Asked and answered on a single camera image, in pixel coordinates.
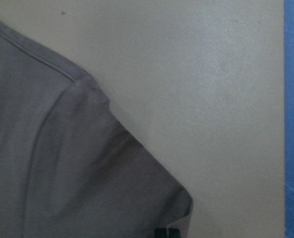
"shirt sleeve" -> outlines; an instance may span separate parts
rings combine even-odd
[[[120,124],[91,77],[74,82],[40,128],[25,237],[152,238],[192,213],[188,191]]]

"black object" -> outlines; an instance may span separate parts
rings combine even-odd
[[[169,229],[169,238],[181,238],[180,230],[179,229],[170,228]]]
[[[167,238],[167,229],[166,228],[157,228],[155,229],[154,238]],[[169,229],[169,238],[181,238],[180,230],[175,228]]]
[[[166,228],[156,228],[155,229],[155,238],[167,238]]]

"gray shirt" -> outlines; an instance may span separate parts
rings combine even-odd
[[[185,238],[192,205],[91,75],[0,21],[0,238]]]

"blue painter's tape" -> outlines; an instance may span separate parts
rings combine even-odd
[[[294,0],[284,0],[285,238],[294,238]]]

